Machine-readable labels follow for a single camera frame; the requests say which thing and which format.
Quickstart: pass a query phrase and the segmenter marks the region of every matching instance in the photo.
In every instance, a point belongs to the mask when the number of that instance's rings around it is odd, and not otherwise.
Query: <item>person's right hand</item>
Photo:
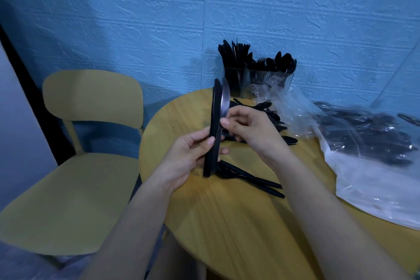
[[[227,116],[220,119],[220,124],[235,135],[238,142],[246,140],[266,164],[279,157],[279,153],[290,152],[265,112],[238,105],[229,109]]]

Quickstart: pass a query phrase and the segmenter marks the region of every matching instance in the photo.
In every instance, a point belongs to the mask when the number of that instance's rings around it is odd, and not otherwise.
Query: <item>wood grain surface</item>
[[[146,180],[173,141],[210,125],[212,90],[183,95],[165,105],[144,131],[139,151]],[[242,100],[252,105],[250,100]],[[278,181],[248,145],[223,142],[222,159],[249,173]],[[293,152],[335,191],[335,175],[323,160],[318,140],[299,140]],[[343,202],[347,210],[409,273],[420,265],[420,231],[377,219]],[[286,199],[238,180],[202,177],[194,170],[172,196],[165,224],[180,244],[228,279],[322,279],[312,250]]]

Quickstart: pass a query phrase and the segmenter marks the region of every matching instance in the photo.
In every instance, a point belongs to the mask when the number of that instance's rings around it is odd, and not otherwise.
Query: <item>hand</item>
[[[153,177],[154,181],[163,184],[170,192],[182,186],[196,166],[203,166],[204,154],[213,147],[215,138],[208,137],[209,132],[210,127],[206,127],[177,138],[150,178]],[[228,148],[219,150],[219,154],[228,153]]]
[[[265,112],[238,105],[229,109],[226,118],[220,119],[220,124],[238,142],[246,140],[266,164],[269,159],[278,157],[279,153],[290,152]]]

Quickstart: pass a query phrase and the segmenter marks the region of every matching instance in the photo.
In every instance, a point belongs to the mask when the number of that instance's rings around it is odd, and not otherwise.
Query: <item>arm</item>
[[[149,179],[140,186],[81,280],[144,278],[172,193],[186,182],[196,165],[203,163],[202,156],[214,144],[214,137],[202,142],[208,134],[209,128],[205,128],[174,142]],[[222,154],[228,152],[228,149],[221,150]]]
[[[238,106],[227,117],[223,127],[276,173],[326,279],[409,279],[293,154],[264,112]]]

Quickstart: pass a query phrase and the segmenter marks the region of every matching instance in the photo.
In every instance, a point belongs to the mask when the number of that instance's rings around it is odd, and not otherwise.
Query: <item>chair seat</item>
[[[131,157],[72,157],[0,213],[0,240],[39,254],[96,252],[127,206],[138,175],[138,160]]]

